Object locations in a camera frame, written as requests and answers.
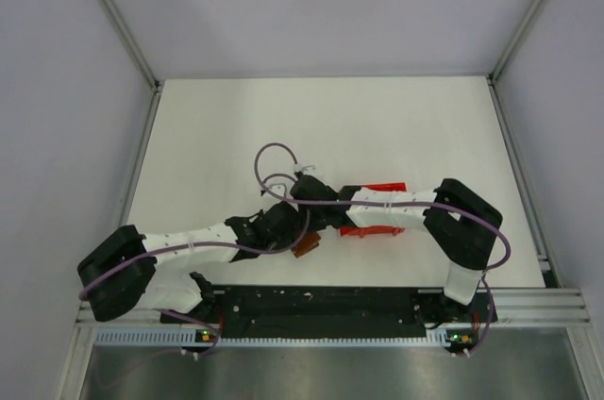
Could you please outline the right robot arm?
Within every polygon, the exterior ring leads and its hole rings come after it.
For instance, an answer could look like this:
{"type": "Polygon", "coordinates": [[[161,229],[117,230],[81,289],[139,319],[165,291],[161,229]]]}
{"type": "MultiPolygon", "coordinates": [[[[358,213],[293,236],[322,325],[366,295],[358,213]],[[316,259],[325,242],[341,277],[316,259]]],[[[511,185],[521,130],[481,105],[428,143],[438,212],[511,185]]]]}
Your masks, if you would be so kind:
{"type": "Polygon", "coordinates": [[[474,310],[474,295],[503,215],[459,180],[446,178],[437,188],[423,192],[359,185],[335,191],[312,175],[301,175],[291,196],[323,226],[427,232],[449,259],[440,298],[443,314],[459,321],[474,310]]]}

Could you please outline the red plastic bin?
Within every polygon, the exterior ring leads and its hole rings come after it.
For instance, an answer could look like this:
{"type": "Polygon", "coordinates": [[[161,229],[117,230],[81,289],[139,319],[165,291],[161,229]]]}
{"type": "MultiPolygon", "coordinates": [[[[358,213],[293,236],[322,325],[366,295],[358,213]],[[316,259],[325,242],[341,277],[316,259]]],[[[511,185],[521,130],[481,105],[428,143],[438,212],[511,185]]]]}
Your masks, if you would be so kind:
{"type": "MultiPolygon", "coordinates": [[[[405,192],[407,185],[405,182],[364,184],[364,188],[377,192],[405,192]]],[[[370,227],[352,227],[343,226],[339,229],[341,237],[364,238],[371,235],[392,235],[397,236],[405,231],[402,227],[392,227],[386,225],[373,225],[370,227]]]]}

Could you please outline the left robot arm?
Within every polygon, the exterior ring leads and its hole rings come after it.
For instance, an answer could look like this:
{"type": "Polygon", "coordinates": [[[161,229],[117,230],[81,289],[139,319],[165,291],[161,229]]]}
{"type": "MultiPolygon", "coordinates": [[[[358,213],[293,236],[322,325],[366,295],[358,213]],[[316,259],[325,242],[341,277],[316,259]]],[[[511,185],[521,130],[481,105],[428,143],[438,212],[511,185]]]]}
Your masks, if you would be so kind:
{"type": "Polygon", "coordinates": [[[79,298],[98,322],[135,309],[169,309],[200,322],[213,313],[202,269],[286,252],[301,242],[310,216],[286,202],[248,216],[177,233],[114,230],[77,266],[79,298]]]}

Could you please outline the brown leather card holder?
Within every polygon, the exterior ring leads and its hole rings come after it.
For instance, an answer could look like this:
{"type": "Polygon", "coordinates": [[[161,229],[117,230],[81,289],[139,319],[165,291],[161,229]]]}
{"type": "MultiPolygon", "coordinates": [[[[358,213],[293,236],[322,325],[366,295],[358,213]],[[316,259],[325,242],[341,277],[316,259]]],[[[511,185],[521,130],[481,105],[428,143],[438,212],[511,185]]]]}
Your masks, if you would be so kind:
{"type": "Polygon", "coordinates": [[[320,245],[321,236],[318,233],[307,233],[292,249],[296,258],[302,258],[320,245]]]}

